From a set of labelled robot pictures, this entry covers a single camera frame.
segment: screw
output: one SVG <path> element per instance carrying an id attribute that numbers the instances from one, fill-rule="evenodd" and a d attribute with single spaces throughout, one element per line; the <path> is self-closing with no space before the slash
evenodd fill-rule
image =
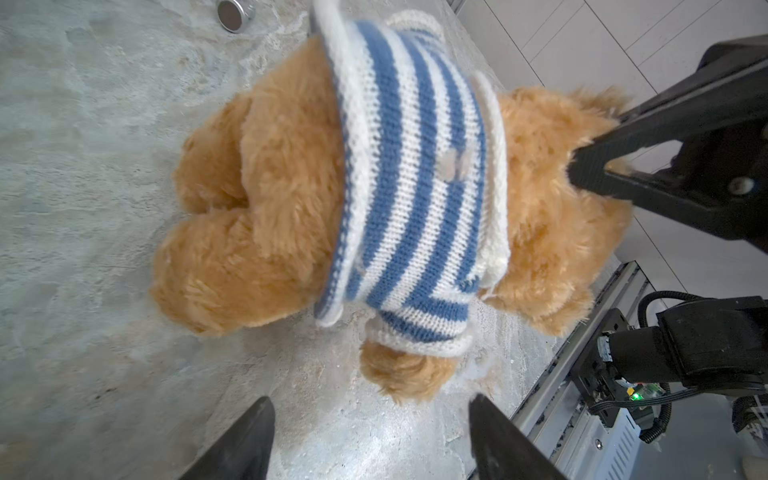
<path id="1" fill-rule="evenodd" d="M 752 191 L 755 187 L 755 181 L 749 177 L 736 177 L 728 184 L 728 191 L 731 195 L 741 197 Z"/>

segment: concrete surface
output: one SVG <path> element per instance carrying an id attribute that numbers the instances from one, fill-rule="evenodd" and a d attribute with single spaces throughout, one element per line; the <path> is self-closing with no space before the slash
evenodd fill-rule
<path id="1" fill-rule="evenodd" d="M 374 18 L 406 4 L 490 73 L 444 0 L 345 3 Z M 306 37 L 304 2 L 256 10 L 232 35 L 213 0 L 0 3 L 0 478 L 176 478 L 265 394 L 271 478 L 464 478 L 472 393 L 512 413 L 551 358 L 553 339 L 476 304 L 458 375 L 398 407 L 358 373 L 365 310 L 221 339 L 158 313 L 151 258 L 183 216 L 182 141 Z"/>

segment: teddy bear leg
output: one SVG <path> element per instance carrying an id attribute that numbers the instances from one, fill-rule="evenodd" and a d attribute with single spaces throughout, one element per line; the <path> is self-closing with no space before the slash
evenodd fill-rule
<path id="1" fill-rule="evenodd" d="M 195 333 L 221 335 L 298 312 L 316 297 L 282 258 L 253 242 L 247 209 L 213 210 L 174 228 L 155 253 L 151 295 Z"/>
<path id="2" fill-rule="evenodd" d="M 360 372 L 396 403 L 431 400 L 456 371 L 456 358 L 397 352 L 366 340 L 360 348 Z"/>
<path id="3" fill-rule="evenodd" d="M 235 95 L 184 142 L 172 178 L 186 211 L 201 214 L 248 205 L 240 179 L 240 139 L 250 106 L 249 94 Z"/>
<path id="4" fill-rule="evenodd" d="M 570 328 L 578 321 L 587 318 L 594 306 L 594 296 L 587 288 L 577 289 L 565 304 L 556 312 L 549 315 L 535 316 L 530 324 L 541 332 L 549 335 L 562 336 L 570 332 Z"/>
<path id="5" fill-rule="evenodd" d="M 325 280 L 344 197 L 344 140 L 333 76 L 314 36 L 253 88 L 242 183 L 254 240 Z"/>

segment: blue and white striped sweater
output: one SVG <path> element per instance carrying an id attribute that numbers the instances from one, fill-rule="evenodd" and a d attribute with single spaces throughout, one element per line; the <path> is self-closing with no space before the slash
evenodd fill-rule
<path id="1" fill-rule="evenodd" d="M 472 86 L 421 12 L 396 15 L 390 28 L 348 22 L 320 0 L 313 24 L 346 147 L 343 218 L 316 316 L 327 325 L 344 301 L 364 301 L 380 313 L 366 328 L 371 340 L 460 355 L 471 342 L 468 303 L 488 267 L 478 262 L 486 132 Z"/>

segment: metal cylinder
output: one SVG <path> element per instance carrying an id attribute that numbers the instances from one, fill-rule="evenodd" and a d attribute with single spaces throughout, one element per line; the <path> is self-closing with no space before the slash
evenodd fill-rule
<path id="1" fill-rule="evenodd" d="M 679 382 L 674 357 L 657 326 L 616 332 L 609 337 L 616 370 L 630 382 Z"/>
<path id="2" fill-rule="evenodd" d="M 218 0 L 216 13 L 221 26 L 232 33 L 240 33 L 253 18 L 255 8 L 248 0 Z"/>

